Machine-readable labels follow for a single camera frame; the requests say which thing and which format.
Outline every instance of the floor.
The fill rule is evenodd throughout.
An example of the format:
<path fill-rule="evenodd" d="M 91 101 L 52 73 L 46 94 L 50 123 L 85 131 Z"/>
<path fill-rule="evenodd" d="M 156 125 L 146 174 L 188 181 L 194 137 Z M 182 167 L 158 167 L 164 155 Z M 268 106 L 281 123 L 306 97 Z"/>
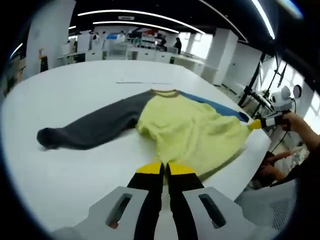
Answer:
<path fill-rule="evenodd" d="M 238 103 L 238 101 L 240 100 L 239 97 L 237 97 L 237 95 L 230 90 L 228 87 L 221 85 L 221 86 L 215 86 L 216 88 L 218 88 L 221 92 L 223 92 L 225 95 L 227 95 L 232 101 L 234 101 L 235 103 Z M 252 112 L 252 108 L 254 108 L 255 106 L 252 105 L 248 105 L 246 107 L 243 108 L 243 110 L 247 113 L 250 114 Z M 273 154 L 279 154 L 279 153 L 283 153 L 288 151 L 288 147 L 283 144 L 280 143 L 279 146 L 276 147 L 276 149 L 273 151 Z"/>

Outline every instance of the yellow shirt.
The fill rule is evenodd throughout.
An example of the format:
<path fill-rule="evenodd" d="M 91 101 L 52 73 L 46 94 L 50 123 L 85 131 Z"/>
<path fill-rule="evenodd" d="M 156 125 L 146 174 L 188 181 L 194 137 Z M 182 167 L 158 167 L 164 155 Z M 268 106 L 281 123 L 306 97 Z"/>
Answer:
<path fill-rule="evenodd" d="M 156 142 L 156 158 L 189 166 L 198 176 L 235 155 L 250 134 L 235 116 L 222 116 L 206 103 L 160 92 L 142 111 L 136 129 Z"/>

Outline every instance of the ceiling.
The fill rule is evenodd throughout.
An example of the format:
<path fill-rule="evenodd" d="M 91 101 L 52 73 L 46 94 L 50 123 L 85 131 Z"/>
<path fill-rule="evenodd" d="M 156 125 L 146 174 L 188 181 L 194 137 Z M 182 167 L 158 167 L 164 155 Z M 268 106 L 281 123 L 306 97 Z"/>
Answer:
<path fill-rule="evenodd" d="M 179 32 L 196 31 L 163 18 L 134 13 L 96 13 L 78 16 L 80 13 L 97 10 L 134 10 L 162 15 L 192 25 L 208 34 L 216 28 L 231 29 L 239 40 L 254 48 L 272 54 L 276 49 L 284 52 L 284 58 L 302 74 L 316 74 L 320 65 L 319 14 L 320 1 L 294 0 L 304 14 L 303 20 L 292 18 L 274 0 L 259 0 L 268 16 L 276 36 L 275 42 L 251 0 L 205 0 L 224 17 L 200 0 L 76 0 L 71 19 L 70 32 L 93 29 L 93 22 L 119 21 L 118 16 L 133 16 L 134 22 L 166 27 Z"/>

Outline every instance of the desk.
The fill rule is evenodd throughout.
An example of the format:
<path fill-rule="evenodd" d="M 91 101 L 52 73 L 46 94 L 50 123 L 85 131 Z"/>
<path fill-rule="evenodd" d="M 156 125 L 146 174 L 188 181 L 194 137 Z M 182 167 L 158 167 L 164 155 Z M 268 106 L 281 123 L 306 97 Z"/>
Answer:
<path fill-rule="evenodd" d="M 161 83 L 117 84 L 124 77 Z M 2 106 L 2 143 L 12 183 L 35 219 L 48 231 L 73 226 L 91 205 L 117 186 L 127 186 L 136 169 L 150 163 L 155 143 L 135 129 L 90 150 L 43 150 L 38 130 L 63 127 L 120 99 L 149 89 L 178 89 L 240 108 L 184 67 L 150 61 L 90 61 L 54 68 L 21 83 Z M 251 180 L 269 148 L 264 131 L 248 137 L 243 153 L 204 182 L 235 200 Z"/>

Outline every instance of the human hand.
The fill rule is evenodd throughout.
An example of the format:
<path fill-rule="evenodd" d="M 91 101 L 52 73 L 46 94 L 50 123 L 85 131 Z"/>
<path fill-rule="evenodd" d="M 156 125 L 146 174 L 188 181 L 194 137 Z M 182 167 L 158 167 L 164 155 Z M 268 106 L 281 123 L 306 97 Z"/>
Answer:
<path fill-rule="evenodd" d="M 260 173 L 262 176 L 274 175 L 277 169 L 271 166 L 270 164 L 263 165 L 261 167 Z"/>
<path fill-rule="evenodd" d="M 299 115 L 289 112 L 283 115 L 283 119 L 288 119 L 290 121 L 290 130 L 294 132 L 299 132 L 308 124 Z M 281 125 L 283 130 L 286 130 L 287 125 Z"/>

